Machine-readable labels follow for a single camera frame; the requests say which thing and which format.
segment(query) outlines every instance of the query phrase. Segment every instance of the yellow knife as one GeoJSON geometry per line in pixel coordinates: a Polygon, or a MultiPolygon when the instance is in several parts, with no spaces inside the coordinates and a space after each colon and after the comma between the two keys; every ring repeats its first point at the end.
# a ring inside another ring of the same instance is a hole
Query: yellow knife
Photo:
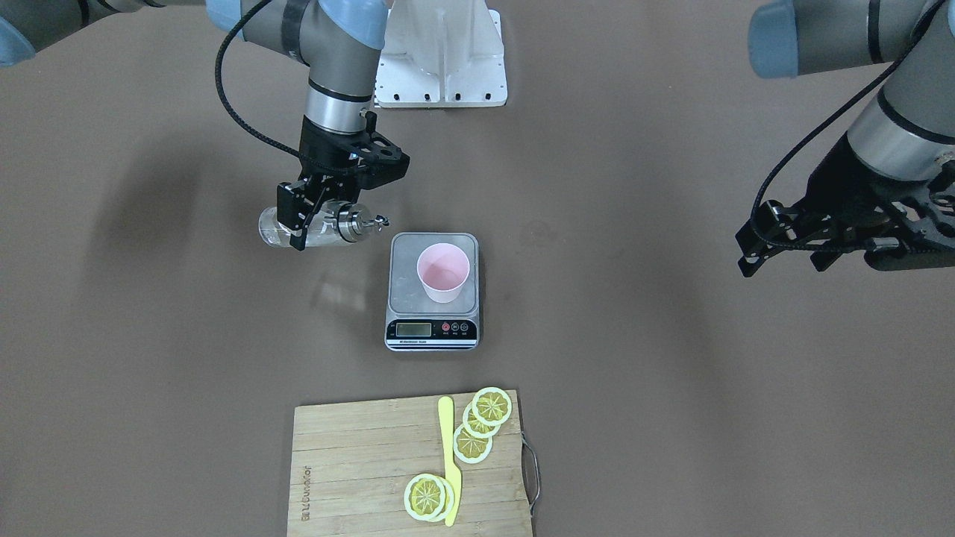
{"type": "Polygon", "coordinates": [[[455,491],[455,504],[444,519],[444,525],[455,524],[457,508],[461,505],[461,470],[455,464],[455,454],[451,442],[455,441],[455,400],[444,396],[437,400],[437,418],[441,423],[441,446],[444,448],[444,479],[448,480],[455,491]]]}

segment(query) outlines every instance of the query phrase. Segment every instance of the scale display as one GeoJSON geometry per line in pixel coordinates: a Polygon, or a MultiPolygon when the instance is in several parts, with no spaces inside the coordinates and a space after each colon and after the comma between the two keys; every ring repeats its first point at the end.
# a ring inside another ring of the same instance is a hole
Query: scale display
{"type": "Polygon", "coordinates": [[[392,240],[392,264],[385,319],[385,345],[393,351],[467,351],[480,340],[478,241],[468,233],[399,233],[392,240]],[[468,255],[471,273],[453,301],[440,304],[417,277],[417,258],[426,247],[450,243],[468,255]]]}

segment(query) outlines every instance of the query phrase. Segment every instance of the table surface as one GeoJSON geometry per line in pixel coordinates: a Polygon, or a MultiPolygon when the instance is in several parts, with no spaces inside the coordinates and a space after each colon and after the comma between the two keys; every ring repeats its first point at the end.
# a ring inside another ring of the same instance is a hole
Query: table surface
{"type": "MultiPolygon", "coordinates": [[[[955,533],[952,270],[736,268],[763,177],[880,71],[758,79],[759,4],[491,2],[507,106],[380,111],[393,226],[305,253],[257,235],[298,165],[222,110],[202,8],[0,71],[0,534],[283,536],[295,407],[487,385],[520,390],[540,536],[955,533]],[[385,349],[400,231],[480,241],[475,351],[385,349]]],[[[286,143],[306,77],[225,61],[286,143]]]]}

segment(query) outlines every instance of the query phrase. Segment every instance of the plastic cup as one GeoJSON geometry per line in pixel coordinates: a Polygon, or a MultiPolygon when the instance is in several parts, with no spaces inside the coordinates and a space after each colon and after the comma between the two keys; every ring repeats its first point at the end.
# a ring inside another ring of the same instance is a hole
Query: plastic cup
{"type": "Polygon", "coordinates": [[[437,243],[426,247],[418,256],[417,273],[428,298],[447,304],[461,294],[471,274],[471,261],[461,248],[437,243]]]}

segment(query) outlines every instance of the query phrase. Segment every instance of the blue joint cap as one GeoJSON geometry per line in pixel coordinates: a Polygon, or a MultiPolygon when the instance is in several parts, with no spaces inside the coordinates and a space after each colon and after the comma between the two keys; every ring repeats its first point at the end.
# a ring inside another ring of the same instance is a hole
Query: blue joint cap
{"type": "Polygon", "coordinates": [[[378,51],[385,48],[388,6],[384,0],[318,0],[318,5],[359,43],[378,51]]]}
{"type": "Polygon", "coordinates": [[[0,67],[16,65],[36,56],[36,49],[7,19],[0,17],[0,67]]]}
{"type": "Polygon", "coordinates": [[[799,44],[793,0],[775,0],[750,20],[750,65],[760,78],[795,78],[799,44]]]}
{"type": "MultiPolygon", "coordinates": [[[[205,0],[205,12],[216,28],[228,32],[242,18],[242,0],[205,0]]],[[[241,30],[236,37],[245,41],[241,30]]]]}

